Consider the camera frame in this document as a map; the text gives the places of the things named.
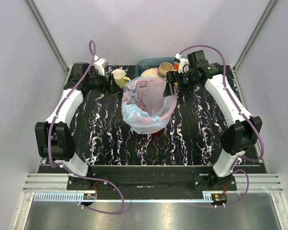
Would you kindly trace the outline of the light blue plastic trash bag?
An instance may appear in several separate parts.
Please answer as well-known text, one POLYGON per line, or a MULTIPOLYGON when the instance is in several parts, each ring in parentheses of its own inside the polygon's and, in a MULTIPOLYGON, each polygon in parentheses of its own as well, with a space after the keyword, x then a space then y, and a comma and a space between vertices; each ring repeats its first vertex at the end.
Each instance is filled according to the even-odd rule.
POLYGON ((166 82, 140 76, 123 88, 123 121, 138 134, 151 134, 166 127, 177 105, 177 95, 163 97, 166 82))

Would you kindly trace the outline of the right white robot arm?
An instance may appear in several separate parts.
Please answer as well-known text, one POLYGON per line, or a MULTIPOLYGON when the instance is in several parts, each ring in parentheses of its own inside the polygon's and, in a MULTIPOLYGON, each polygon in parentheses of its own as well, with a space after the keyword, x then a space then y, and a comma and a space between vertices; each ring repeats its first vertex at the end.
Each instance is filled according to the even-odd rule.
POLYGON ((252 116, 238 100, 228 83, 225 63, 210 64, 202 50, 192 52, 186 58, 177 53, 174 60, 179 67, 177 71, 167 73, 163 96, 190 91, 200 84, 213 96, 228 126, 220 138, 222 151, 213 165, 214 175, 208 178, 209 186, 219 190, 226 183, 225 177, 233 173, 238 159, 243 159, 256 142, 262 143, 259 136, 262 120, 252 116))

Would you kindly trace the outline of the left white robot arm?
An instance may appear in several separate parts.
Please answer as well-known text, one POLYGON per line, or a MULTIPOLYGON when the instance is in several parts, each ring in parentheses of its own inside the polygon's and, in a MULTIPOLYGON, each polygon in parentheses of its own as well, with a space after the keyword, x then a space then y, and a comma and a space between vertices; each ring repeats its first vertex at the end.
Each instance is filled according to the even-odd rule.
POLYGON ((74 177, 84 190, 94 185, 88 165, 75 153, 75 142, 70 132, 72 118, 85 96, 93 90, 102 94, 116 94, 121 91, 112 74, 106 73, 106 59, 100 58, 94 64, 75 63, 63 88, 62 97, 44 122, 35 125, 39 156, 47 158, 53 167, 62 167, 74 177))

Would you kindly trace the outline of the yellow-green ceramic mug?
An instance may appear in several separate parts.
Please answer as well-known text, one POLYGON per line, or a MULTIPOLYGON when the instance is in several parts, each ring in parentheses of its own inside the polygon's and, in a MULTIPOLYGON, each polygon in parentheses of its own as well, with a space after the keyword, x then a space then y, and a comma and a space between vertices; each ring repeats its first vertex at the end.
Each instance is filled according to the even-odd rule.
POLYGON ((126 76, 126 73, 123 69, 115 69, 112 72, 112 75, 114 77, 114 81, 115 83, 121 88, 123 89, 124 86, 131 81, 130 78, 128 78, 126 76))

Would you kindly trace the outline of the orange plastic cup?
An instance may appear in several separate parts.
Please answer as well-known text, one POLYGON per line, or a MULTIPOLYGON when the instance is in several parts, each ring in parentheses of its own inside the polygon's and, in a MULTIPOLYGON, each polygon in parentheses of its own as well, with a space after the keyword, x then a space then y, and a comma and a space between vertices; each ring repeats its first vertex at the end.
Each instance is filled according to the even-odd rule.
POLYGON ((180 62, 179 61, 175 61, 174 65, 173 65, 174 69, 178 71, 179 70, 179 65, 180 65, 180 62))

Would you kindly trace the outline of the beige brown ceramic cup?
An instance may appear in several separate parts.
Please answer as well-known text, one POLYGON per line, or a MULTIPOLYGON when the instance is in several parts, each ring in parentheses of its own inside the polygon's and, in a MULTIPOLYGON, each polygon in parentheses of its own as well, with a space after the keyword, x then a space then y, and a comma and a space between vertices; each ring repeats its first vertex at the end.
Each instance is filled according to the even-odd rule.
POLYGON ((167 73, 174 71, 174 66, 169 62, 163 62, 159 65, 157 73, 160 79, 167 80, 167 73))

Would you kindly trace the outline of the cream floral plate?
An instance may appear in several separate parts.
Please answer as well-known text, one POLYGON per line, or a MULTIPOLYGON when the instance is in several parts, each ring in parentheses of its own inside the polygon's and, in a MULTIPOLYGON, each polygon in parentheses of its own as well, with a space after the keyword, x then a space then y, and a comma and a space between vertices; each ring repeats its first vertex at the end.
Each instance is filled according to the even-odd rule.
POLYGON ((147 69, 141 74, 141 76, 150 76, 150 77, 159 78, 158 68, 147 69))

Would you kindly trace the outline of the teal plastic dish tub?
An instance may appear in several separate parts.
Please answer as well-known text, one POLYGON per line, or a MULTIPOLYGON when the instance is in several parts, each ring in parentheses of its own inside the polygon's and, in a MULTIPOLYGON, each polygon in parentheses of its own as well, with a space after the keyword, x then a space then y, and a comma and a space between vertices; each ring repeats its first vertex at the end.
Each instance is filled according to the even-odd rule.
POLYGON ((162 58, 151 58, 151 59, 141 60, 135 66, 134 75, 136 77, 139 77, 145 70, 151 69, 151 68, 158 68, 164 62, 168 62, 174 65, 174 58, 162 57, 162 58))

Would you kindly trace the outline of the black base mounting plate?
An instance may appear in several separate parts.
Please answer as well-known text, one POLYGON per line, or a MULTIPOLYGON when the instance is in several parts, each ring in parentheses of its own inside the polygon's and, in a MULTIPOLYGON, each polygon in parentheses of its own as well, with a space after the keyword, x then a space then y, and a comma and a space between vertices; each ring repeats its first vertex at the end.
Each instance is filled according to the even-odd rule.
POLYGON ((211 166, 91 166, 88 176, 101 181, 69 176, 67 189, 97 189, 100 199, 120 198, 113 182, 125 200, 201 199, 203 191, 237 190, 234 176, 218 179, 211 166))

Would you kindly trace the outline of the left aluminium frame post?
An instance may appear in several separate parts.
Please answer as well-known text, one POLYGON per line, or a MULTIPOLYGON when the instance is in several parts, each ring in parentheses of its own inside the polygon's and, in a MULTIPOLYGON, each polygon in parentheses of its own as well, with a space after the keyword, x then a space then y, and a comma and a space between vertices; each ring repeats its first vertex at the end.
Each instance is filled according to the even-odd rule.
POLYGON ((59 51, 59 48, 57 47, 42 15, 39 11, 36 3, 34 0, 24 0, 26 5, 28 6, 28 9, 30 10, 31 14, 33 15, 38 27, 40 28, 43 36, 45 37, 50 49, 52 50, 55 58, 57 59, 59 65, 63 69, 65 73, 68 72, 69 66, 67 65, 66 61, 64 60, 61 52, 59 51))

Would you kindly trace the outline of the aluminium frame post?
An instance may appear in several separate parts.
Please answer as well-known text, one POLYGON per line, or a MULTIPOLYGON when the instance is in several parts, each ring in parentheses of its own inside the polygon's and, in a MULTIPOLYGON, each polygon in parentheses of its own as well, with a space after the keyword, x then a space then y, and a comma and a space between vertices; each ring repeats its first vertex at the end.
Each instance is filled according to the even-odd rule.
POLYGON ((253 29, 251 36, 249 37, 245 47, 243 48, 236 64, 233 66, 233 69, 235 71, 237 71, 239 69, 239 67, 242 65, 244 59, 246 58, 246 56, 248 55, 252 45, 254 44, 254 42, 256 41, 257 37, 259 36, 261 30, 263 29, 263 27, 265 26, 268 18, 270 17, 270 15, 272 14, 274 8, 276 7, 278 3, 278 0, 269 0, 269 2, 267 3, 262 15, 260 16, 255 28, 253 29))
POLYGON ((65 73, 68 72, 69 66, 67 65, 66 61, 64 60, 61 52, 59 51, 59 48, 57 47, 42 15, 39 11, 36 3, 34 0, 24 0, 26 5, 28 6, 28 9, 30 10, 31 14, 33 15, 38 27, 40 28, 43 36, 45 37, 50 49, 52 50, 55 58, 57 59, 59 65, 63 69, 65 73))

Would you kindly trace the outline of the aluminium front rail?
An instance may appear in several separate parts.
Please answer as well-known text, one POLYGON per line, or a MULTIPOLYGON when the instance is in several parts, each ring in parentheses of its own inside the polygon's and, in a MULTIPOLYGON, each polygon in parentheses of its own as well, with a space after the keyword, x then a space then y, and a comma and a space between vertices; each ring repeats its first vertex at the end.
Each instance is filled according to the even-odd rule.
POLYGON ((194 179, 186 186, 128 185, 120 187, 122 195, 109 184, 79 188, 65 174, 31 173, 27 176, 23 192, 31 192, 36 201, 66 202, 121 202, 126 203, 212 203, 216 195, 225 193, 242 196, 245 191, 256 193, 282 193, 283 188, 275 174, 235 174, 226 189, 205 188, 194 179))

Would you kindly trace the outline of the right aluminium frame post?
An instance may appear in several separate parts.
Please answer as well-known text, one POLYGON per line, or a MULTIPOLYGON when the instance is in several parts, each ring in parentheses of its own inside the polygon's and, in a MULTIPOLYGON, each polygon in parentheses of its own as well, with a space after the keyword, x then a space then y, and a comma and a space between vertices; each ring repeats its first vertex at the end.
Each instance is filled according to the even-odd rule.
POLYGON ((239 69, 239 67, 242 65, 244 59, 246 58, 246 56, 248 55, 252 45, 254 44, 254 42, 256 41, 257 37, 259 36, 261 30, 263 29, 263 27, 265 26, 268 18, 270 17, 270 15, 272 14, 274 8, 276 7, 278 3, 278 0, 269 0, 269 2, 267 3, 262 15, 260 16, 255 28, 253 29, 251 36, 249 37, 245 47, 243 48, 236 64, 233 66, 233 69, 235 71, 237 71, 239 69))

